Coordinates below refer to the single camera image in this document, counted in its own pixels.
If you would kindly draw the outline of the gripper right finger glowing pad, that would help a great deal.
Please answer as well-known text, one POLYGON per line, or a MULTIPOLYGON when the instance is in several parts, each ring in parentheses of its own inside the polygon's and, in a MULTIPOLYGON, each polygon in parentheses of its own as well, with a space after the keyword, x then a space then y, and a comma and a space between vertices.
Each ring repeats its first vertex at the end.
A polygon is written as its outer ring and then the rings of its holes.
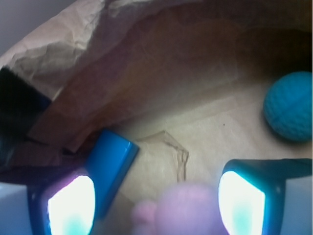
POLYGON ((218 201, 230 235, 311 235, 312 160, 230 160, 218 201))

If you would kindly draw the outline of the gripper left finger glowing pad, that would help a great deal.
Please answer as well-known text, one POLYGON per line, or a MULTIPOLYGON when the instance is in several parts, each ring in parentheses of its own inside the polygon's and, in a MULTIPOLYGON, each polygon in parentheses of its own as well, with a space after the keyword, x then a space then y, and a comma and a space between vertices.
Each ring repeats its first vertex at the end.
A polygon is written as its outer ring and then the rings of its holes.
POLYGON ((34 235, 90 234, 95 186, 85 169, 37 168, 27 196, 34 235))

